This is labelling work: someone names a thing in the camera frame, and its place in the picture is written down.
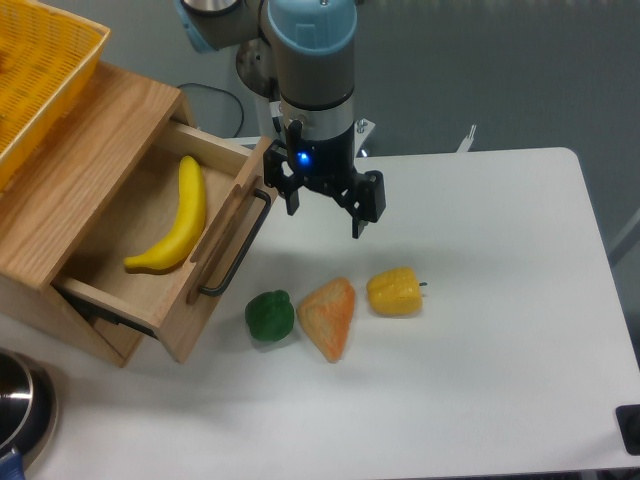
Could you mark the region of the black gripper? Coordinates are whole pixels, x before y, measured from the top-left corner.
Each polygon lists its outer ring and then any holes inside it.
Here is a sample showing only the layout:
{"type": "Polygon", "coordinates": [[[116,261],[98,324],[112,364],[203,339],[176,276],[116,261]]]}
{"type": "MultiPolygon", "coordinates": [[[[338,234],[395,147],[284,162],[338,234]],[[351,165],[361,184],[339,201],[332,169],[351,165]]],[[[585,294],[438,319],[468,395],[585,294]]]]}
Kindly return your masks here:
{"type": "Polygon", "coordinates": [[[369,223],[377,223],[386,208],[384,176],[354,168],[354,128],[336,137],[310,140],[303,125],[293,121],[285,128],[286,145],[273,140],[263,153],[264,183],[284,199],[287,214],[299,208],[301,186],[322,194],[338,194],[338,204],[352,217],[352,238],[359,239],[369,223]],[[288,174],[285,168],[291,169],[288,174]]]}

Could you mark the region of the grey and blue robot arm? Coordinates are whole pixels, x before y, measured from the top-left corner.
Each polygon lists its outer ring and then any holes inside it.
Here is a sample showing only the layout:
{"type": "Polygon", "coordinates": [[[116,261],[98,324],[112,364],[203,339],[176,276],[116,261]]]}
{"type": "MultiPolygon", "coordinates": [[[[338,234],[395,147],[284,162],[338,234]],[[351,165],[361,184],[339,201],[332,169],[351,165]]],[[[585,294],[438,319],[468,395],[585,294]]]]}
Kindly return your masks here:
{"type": "Polygon", "coordinates": [[[175,8],[198,52],[261,46],[283,132],[263,154],[265,185],[278,191],[288,214],[299,206],[300,188],[332,198],[360,237],[386,198],[382,173],[354,165],[355,2],[178,1],[175,8]]]}

